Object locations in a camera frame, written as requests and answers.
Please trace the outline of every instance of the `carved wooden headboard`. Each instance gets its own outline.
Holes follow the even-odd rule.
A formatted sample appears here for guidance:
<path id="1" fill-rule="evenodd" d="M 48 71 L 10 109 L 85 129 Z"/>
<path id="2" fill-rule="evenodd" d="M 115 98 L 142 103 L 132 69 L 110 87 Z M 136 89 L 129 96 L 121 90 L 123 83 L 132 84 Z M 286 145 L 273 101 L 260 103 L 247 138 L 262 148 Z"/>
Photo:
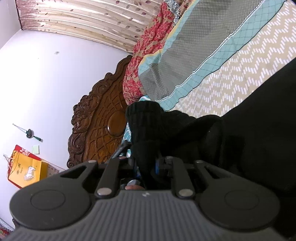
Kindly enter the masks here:
<path id="1" fill-rule="evenodd" d="M 115 74 L 107 73 L 73 107 L 72 135 L 68 141 L 70 168 L 87 160 L 107 161 L 120 145 L 126 127 L 122 82 L 131 55 L 121 60 Z"/>

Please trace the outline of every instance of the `leaf patterned curtain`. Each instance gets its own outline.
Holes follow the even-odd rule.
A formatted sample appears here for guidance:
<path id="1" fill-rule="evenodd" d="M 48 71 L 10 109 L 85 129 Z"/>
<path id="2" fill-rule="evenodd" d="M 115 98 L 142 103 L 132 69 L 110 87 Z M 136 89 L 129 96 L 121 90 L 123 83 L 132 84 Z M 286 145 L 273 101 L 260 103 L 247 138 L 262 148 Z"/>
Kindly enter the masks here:
<path id="1" fill-rule="evenodd" d="M 65 34 L 132 52 L 163 0 L 16 0 L 22 29 Z"/>

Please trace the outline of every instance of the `bedsheet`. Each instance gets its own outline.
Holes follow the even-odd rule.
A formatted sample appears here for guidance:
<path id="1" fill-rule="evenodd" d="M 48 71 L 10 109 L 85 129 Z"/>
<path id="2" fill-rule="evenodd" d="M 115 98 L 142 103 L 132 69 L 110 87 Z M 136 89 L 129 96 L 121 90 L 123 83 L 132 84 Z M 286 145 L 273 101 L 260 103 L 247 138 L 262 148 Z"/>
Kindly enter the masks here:
<path id="1" fill-rule="evenodd" d="M 146 87 L 148 96 L 140 100 L 151 99 L 159 102 L 166 111 L 179 110 L 196 118 L 208 114 L 224 115 L 296 57 L 296 5 L 291 0 L 263 0 L 199 65 L 196 60 L 192 63 L 193 58 L 184 59 L 193 68 L 188 76 L 186 71 L 179 72 L 179 66 L 183 66 L 181 60 L 171 66 L 170 78 L 175 84 L 171 88 L 171 83 L 167 85 L 159 79 L 160 76 L 165 78 L 164 73 L 169 72 L 161 67 L 169 66 L 168 62 L 161 65 L 164 55 L 179 56 L 174 41 L 201 1 L 193 1 L 167 37 L 164 48 L 145 56 L 139 65 L 139 78 L 144 88 L 154 80 L 152 84 L 162 83 L 167 91 L 159 91 L 161 86 L 158 85 Z M 180 42 L 189 42 L 192 32 L 184 35 Z M 131 139 L 128 126 L 124 139 Z"/>
<path id="2" fill-rule="evenodd" d="M 123 96 L 127 104 L 132 104 L 145 95 L 138 76 L 138 66 L 143 57 L 163 48 L 168 34 L 191 2 L 192 0 L 164 0 L 159 14 L 146 27 L 133 49 L 133 57 L 123 79 Z"/>

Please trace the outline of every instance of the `bed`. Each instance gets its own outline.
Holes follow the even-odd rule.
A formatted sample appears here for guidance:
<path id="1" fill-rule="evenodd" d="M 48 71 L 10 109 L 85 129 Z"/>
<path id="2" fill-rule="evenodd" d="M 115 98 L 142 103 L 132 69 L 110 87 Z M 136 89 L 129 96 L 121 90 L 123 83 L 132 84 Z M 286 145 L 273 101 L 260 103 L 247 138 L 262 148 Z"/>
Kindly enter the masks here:
<path id="1" fill-rule="evenodd" d="M 164 0 L 133 56 L 118 64 L 120 73 L 109 73 L 94 86 L 105 86 L 100 95 L 112 94 L 121 103 L 103 118 L 100 136 L 93 124 L 101 118 L 91 101 L 96 90 L 74 107 L 68 167 L 90 158 L 105 162 L 122 139 L 131 140 L 123 113 L 133 102 L 156 101 L 165 111 L 196 118 L 223 116 L 238 106 L 296 57 L 295 12 L 292 0 Z M 112 85 L 103 84 L 106 78 L 118 83 L 119 97 L 109 89 Z M 104 101 L 99 106 L 110 107 Z M 119 110 L 120 131 L 112 136 L 108 118 Z"/>

